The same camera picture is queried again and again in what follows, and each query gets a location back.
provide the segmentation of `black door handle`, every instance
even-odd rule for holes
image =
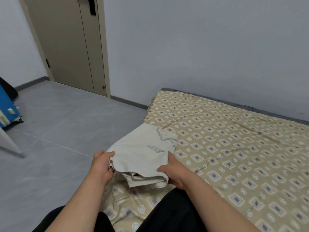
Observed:
[[[90,14],[96,15],[95,14],[95,0],[88,0],[88,2],[89,2],[89,7],[90,7]]]

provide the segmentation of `white fabric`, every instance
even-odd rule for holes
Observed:
[[[175,151],[177,140],[175,133],[144,123],[107,150],[115,151],[109,167],[121,172],[129,187],[165,187],[168,176],[156,170],[168,163],[168,151]]]

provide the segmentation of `floor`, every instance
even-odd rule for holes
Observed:
[[[92,156],[142,124],[146,111],[55,82],[19,92],[25,118],[6,129],[23,150],[0,149],[0,231],[32,231],[66,204]]]

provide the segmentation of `door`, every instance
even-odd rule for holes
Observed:
[[[25,0],[56,82],[106,96],[96,0]]]

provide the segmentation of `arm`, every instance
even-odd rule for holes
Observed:
[[[91,169],[75,194],[46,230],[93,231],[106,184],[113,172],[108,170],[109,158],[115,152],[99,151],[92,160]]]
[[[181,164],[171,152],[169,163],[157,169],[171,184],[185,190],[206,229],[210,232],[259,232],[247,218],[233,208],[198,175]]]

